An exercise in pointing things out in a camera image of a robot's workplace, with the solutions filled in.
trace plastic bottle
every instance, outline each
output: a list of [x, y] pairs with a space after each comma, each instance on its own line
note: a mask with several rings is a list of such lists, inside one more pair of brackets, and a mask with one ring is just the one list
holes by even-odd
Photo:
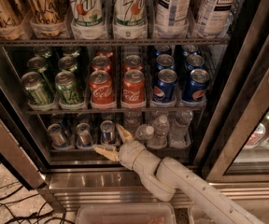
[[153, 149], [160, 149], [166, 147], [166, 136], [170, 130], [170, 124], [168, 117], [161, 115], [152, 121], [152, 127], [154, 128], [153, 137], [147, 141], [147, 146]]

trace blue can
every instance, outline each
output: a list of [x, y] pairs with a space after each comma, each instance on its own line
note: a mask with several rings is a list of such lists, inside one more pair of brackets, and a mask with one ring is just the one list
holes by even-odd
[[209, 74], [204, 69], [192, 70], [182, 92], [186, 102], [201, 101], [209, 85]]
[[170, 69], [159, 72], [153, 88], [153, 101], [159, 103], [169, 103], [173, 100], [177, 84], [177, 74]]

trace coca-cola can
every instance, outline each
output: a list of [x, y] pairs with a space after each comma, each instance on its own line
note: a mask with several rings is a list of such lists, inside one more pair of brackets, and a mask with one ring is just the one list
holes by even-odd
[[122, 100], [127, 104], [145, 101], [145, 78], [141, 71], [130, 70], [124, 74]]
[[111, 62], [107, 56], [95, 56], [92, 60], [91, 68], [93, 71], [106, 71], [112, 76]]
[[89, 80], [91, 100], [99, 105], [114, 102], [112, 79], [106, 71], [94, 71]]
[[125, 58], [123, 63], [124, 73], [130, 70], [143, 71], [143, 69], [144, 69], [143, 60], [138, 55], [129, 55]]

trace robotic arm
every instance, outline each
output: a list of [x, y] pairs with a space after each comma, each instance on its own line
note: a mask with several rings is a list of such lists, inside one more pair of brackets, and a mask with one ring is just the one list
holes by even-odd
[[172, 158], [159, 159], [119, 124], [117, 129], [123, 141], [117, 161], [139, 174], [144, 187], [158, 199], [168, 202], [176, 189], [182, 190], [217, 224], [262, 224], [251, 213], [210, 186], [198, 175]]

